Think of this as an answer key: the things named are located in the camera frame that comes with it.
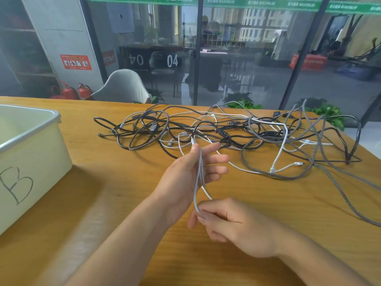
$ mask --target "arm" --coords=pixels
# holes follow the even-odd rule
[[[188,227],[197,221],[212,240],[230,240],[254,257],[279,257],[308,286],[369,286],[355,271],[307,236],[234,199],[201,202]]]
[[[227,173],[227,167],[211,165],[227,162],[227,155],[208,156],[219,148],[219,143],[213,143],[202,149],[207,183]],[[200,148],[194,144],[189,154],[176,159],[153,193],[126,217],[66,285],[138,285],[164,234],[193,201],[199,157]]]

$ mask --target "green banner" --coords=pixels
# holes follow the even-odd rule
[[[93,2],[120,2],[135,4],[159,4],[169,6],[197,6],[198,0],[88,0]],[[317,12],[321,0],[204,0],[204,7],[212,8],[259,8]],[[326,13],[381,15],[381,3],[330,1]]]

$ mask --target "person's left hand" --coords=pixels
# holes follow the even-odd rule
[[[220,143],[212,143],[202,148],[205,183],[215,182],[226,174],[228,169],[216,163],[226,163],[229,156],[213,154],[220,148]],[[200,147],[193,144],[190,153],[176,159],[165,171],[159,184],[152,193],[164,203],[169,226],[177,222],[193,202],[193,193],[198,172]]]

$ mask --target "hand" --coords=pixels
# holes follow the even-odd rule
[[[221,175],[228,172],[226,166],[213,165],[228,162],[228,155],[209,155],[218,150],[220,146],[220,143],[212,143],[202,148],[205,183],[218,181]],[[190,153],[176,159],[167,168],[152,193],[159,198],[160,202],[165,204],[169,226],[177,222],[193,202],[199,158],[200,147],[198,144],[193,144]]]
[[[257,258],[280,255],[282,241],[293,231],[232,198],[203,201],[198,208],[200,213],[192,212],[188,228],[200,221],[212,240],[230,240],[246,254]]]

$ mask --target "white number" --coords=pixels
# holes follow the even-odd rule
[[[175,66],[177,66],[177,64],[178,64],[178,62],[177,62],[177,54],[174,56],[174,59],[172,59],[172,55],[168,55],[168,57],[167,57],[167,64],[168,64],[168,67],[172,67],[173,64]]]
[[[143,61],[143,56],[141,56],[140,54],[136,57],[136,61],[138,62],[139,65],[143,65],[144,61]]]
[[[136,57],[130,56],[128,57],[130,59],[131,65],[134,64]]]
[[[134,57],[130,54],[128,58],[130,59],[131,65],[134,64],[135,60],[138,62],[140,66],[144,64],[143,56],[141,56],[140,54],[137,57]]]

